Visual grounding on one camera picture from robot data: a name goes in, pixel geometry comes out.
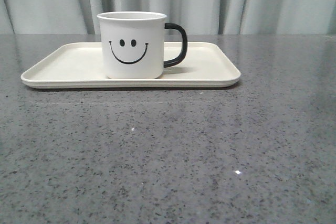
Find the cream rectangular plastic tray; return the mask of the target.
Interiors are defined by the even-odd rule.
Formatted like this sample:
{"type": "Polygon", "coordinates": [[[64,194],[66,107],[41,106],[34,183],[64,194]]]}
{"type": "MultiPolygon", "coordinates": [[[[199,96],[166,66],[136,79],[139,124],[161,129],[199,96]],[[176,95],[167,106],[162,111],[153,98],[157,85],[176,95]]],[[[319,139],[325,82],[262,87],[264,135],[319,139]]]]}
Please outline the cream rectangular plastic tray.
{"type": "Polygon", "coordinates": [[[223,88],[241,73],[221,49],[208,42],[189,42],[185,60],[156,79],[110,79],[103,72],[99,42],[66,44],[21,75],[37,89],[73,88],[223,88]]]}

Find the white smiley mug black handle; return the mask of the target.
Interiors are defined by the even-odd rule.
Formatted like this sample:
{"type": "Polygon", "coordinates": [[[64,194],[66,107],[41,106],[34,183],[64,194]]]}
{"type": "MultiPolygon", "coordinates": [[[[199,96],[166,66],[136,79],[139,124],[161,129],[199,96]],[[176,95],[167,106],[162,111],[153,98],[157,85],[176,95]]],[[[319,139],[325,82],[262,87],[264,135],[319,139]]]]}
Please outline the white smiley mug black handle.
{"type": "Polygon", "coordinates": [[[164,68],[180,64],[186,57],[188,40],[185,29],[167,23],[167,16],[155,12],[106,12],[97,15],[101,32],[103,66],[111,79],[155,79],[164,68]],[[165,30],[181,35],[180,53],[164,60],[165,30]]]}

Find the pale grey curtain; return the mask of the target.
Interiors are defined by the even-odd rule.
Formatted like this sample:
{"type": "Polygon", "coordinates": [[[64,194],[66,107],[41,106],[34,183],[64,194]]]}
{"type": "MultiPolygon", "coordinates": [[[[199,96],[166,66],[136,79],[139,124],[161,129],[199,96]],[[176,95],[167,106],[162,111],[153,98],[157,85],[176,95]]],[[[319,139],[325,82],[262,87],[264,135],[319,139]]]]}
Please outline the pale grey curtain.
{"type": "Polygon", "coordinates": [[[98,34],[113,11],[164,13],[195,35],[335,33],[335,0],[1,0],[1,33],[98,34]]]}

